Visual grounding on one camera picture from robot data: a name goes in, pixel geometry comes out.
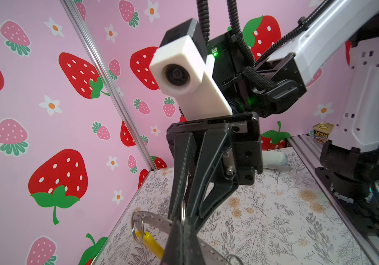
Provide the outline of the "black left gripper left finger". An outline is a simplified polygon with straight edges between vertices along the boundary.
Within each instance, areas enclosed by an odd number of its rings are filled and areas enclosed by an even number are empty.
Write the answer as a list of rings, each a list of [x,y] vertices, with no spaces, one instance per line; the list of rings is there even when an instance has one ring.
[[[165,247],[161,265],[184,264],[184,226],[180,217],[175,217],[171,232]]]

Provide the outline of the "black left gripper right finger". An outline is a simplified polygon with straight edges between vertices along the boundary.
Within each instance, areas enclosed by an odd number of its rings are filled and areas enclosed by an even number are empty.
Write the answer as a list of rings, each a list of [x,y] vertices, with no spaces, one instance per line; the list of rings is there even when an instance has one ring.
[[[184,222],[184,265],[205,265],[197,234],[194,226]]]

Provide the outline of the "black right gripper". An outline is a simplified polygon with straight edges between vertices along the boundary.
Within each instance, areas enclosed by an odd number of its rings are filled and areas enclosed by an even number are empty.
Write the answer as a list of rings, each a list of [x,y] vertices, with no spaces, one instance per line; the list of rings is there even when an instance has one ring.
[[[174,221],[183,203],[196,232],[238,184],[254,184],[263,170],[256,113],[174,123],[166,139],[174,157],[168,218]]]

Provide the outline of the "metal keyring with yellow tag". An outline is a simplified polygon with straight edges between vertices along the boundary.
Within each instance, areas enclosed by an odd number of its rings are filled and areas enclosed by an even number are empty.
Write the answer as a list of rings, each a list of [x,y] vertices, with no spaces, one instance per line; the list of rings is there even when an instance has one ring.
[[[186,205],[182,202],[181,210],[173,221],[160,215],[139,211],[132,215],[132,235],[134,240],[145,245],[162,265],[231,265],[233,261],[242,265],[236,255],[223,257],[213,247],[197,237],[193,226],[186,217]],[[165,247],[149,236],[145,226],[151,225],[168,235]]]

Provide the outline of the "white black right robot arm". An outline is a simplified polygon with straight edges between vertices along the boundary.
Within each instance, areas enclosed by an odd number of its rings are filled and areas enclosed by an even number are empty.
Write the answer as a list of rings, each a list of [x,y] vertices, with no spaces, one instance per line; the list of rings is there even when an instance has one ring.
[[[175,176],[168,217],[199,231],[254,174],[277,165],[262,151],[271,131],[260,119],[322,96],[337,105],[315,173],[349,221],[379,231],[379,1],[323,1],[276,38],[260,17],[241,28],[228,1],[230,30],[211,39],[207,1],[198,18],[168,30],[150,69],[186,118],[166,139]]]

